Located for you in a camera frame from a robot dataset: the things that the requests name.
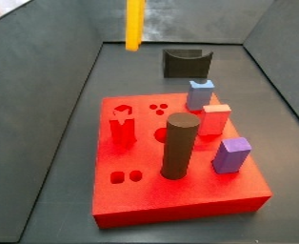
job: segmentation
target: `black curved block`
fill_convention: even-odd
[[[207,78],[212,56],[203,56],[203,50],[164,50],[164,77]]]

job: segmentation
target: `lavender block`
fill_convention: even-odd
[[[189,111],[200,111],[203,106],[209,104],[215,85],[211,80],[207,80],[204,84],[199,84],[191,80],[189,84],[191,88],[187,95],[187,109]]]
[[[224,139],[213,160],[217,173],[236,173],[252,150],[252,146],[244,137]]]

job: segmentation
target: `circular hole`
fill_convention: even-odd
[[[161,110],[159,110],[159,111],[156,111],[156,114],[157,114],[157,115],[163,115],[164,112],[163,112]]]
[[[167,128],[160,128],[155,131],[153,137],[159,142],[165,143],[165,135],[167,135]]]
[[[160,105],[160,108],[161,108],[161,109],[167,109],[167,108],[168,108],[168,104],[163,103],[163,104]]]
[[[129,178],[133,182],[139,182],[143,179],[143,173],[140,171],[132,171]]]
[[[149,108],[151,108],[152,110],[156,110],[156,109],[157,109],[157,106],[156,106],[155,104],[151,104],[151,105],[149,105]]]

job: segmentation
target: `gray wall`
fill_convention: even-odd
[[[74,0],[0,20],[0,242],[17,241],[101,41]]]
[[[299,0],[277,0],[244,47],[299,115]]]
[[[273,0],[148,0],[144,41],[243,44]],[[89,1],[104,41],[124,41],[125,1]]]

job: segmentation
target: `light blue block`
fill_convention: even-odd
[[[211,80],[207,80],[204,84],[199,84],[191,80],[189,84],[191,88],[187,95],[187,109],[189,111],[200,111],[203,106],[209,104],[215,85]]]

